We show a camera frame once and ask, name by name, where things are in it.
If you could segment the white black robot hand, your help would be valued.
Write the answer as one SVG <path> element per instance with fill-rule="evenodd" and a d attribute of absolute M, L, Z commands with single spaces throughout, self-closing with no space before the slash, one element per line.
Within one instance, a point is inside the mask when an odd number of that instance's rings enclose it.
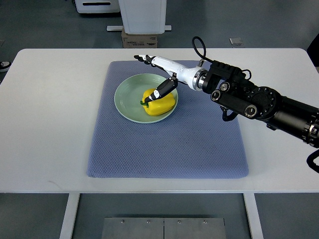
<path fill-rule="evenodd" d="M 186 84 L 192 90 L 202 90 L 201 85 L 207 75 L 207 70 L 200 66 L 187 68 L 180 63 L 160 56 L 135 55 L 134 58 L 147 65 L 158 67 L 169 74 L 169 78 L 162 82 L 149 96 L 144 98 L 144 103 L 162 99 L 177 88 L 178 83 Z"/>

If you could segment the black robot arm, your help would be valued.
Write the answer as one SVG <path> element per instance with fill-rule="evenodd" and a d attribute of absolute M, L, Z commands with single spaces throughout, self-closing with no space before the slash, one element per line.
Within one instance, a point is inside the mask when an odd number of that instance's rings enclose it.
<path fill-rule="evenodd" d="M 195 85 L 220 105 L 222 119 L 232 121 L 237 115 L 266 123 L 271 130 L 282 130 L 314 148 L 319 147 L 318 108 L 280 95 L 269 87 L 258 87 L 248 69 L 242 70 L 199 54 L 199 65 L 210 62 L 208 72 Z"/>

